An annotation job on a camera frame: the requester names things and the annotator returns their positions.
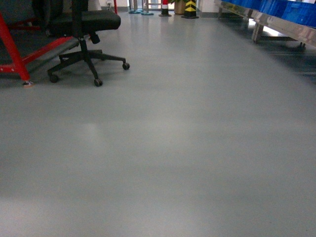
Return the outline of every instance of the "chair backrest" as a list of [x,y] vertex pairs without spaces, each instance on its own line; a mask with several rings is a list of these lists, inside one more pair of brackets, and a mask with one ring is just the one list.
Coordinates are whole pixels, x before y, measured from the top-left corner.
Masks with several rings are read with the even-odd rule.
[[49,22],[63,13],[63,0],[32,0],[32,8],[43,31]]

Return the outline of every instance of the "chair base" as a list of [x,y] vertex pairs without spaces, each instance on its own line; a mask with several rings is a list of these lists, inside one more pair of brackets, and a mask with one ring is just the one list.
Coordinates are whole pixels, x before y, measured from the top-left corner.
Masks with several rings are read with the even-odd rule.
[[91,59],[101,59],[102,61],[104,60],[122,61],[124,70],[129,69],[130,65],[126,62],[125,58],[104,54],[102,53],[101,50],[87,50],[87,45],[86,45],[85,40],[79,39],[79,42],[81,46],[81,51],[59,55],[60,64],[56,65],[55,67],[47,71],[49,80],[52,83],[56,83],[59,80],[59,78],[56,75],[53,75],[53,72],[59,71],[81,60],[85,61],[87,65],[89,66],[90,70],[92,71],[94,75],[94,79],[95,79],[94,84],[96,86],[101,86],[103,83],[99,79],[98,73],[95,70],[95,67]]

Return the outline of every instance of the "chair seat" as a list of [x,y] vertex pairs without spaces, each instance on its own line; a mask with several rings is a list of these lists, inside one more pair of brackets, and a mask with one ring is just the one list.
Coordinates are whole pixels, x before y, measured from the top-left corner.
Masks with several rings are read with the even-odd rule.
[[[116,30],[120,26],[120,17],[108,10],[82,12],[82,32],[84,35],[104,30]],[[72,15],[63,13],[53,19],[49,26],[54,36],[72,35]]]

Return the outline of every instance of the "chair armrest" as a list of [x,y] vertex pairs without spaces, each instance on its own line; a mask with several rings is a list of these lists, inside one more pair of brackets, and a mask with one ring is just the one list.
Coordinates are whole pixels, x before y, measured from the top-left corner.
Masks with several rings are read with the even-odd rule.
[[73,37],[82,38],[82,11],[88,10],[88,0],[72,0]]

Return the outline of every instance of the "shelf leg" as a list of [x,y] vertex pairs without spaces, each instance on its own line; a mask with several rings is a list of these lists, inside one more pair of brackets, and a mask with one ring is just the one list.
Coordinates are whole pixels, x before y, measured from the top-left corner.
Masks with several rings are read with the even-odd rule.
[[263,32],[263,28],[264,28],[263,25],[260,25],[259,23],[256,23],[255,29],[253,30],[253,33],[252,33],[252,40],[255,43],[257,43],[260,40],[262,32]]
[[222,8],[219,8],[219,10],[218,10],[218,15],[217,15],[217,19],[221,19],[221,18],[222,18],[222,12],[223,12],[223,9],[222,9]]

